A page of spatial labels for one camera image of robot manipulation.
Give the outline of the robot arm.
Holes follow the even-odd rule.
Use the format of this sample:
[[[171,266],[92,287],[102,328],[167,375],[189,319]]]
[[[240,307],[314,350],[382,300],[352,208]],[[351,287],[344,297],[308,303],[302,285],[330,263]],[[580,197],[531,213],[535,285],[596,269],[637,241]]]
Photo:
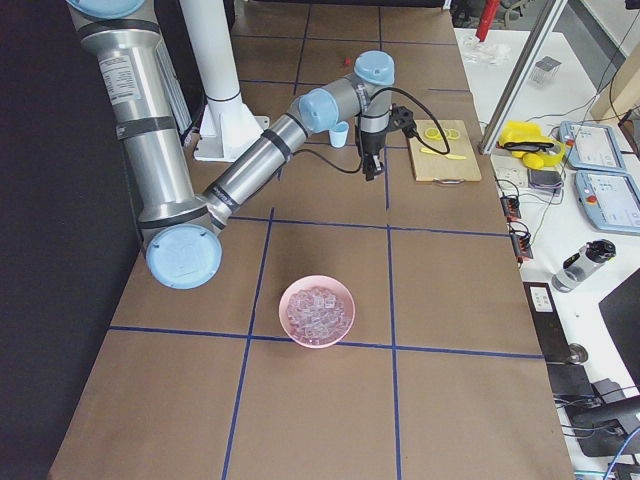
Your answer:
[[[209,281],[222,260],[219,233],[229,217],[266,185],[314,134],[355,119],[362,172],[381,170],[395,80],[392,57],[360,54],[354,70],[295,99],[268,127],[244,104],[224,5],[184,1],[181,11],[196,58],[214,137],[229,167],[204,192],[192,187],[163,85],[163,36],[150,1],[72,1],[82,47],[99,63],[117,137],[132,166],[143,209],[138,228],[146,262],[163,285],[191,289]]]

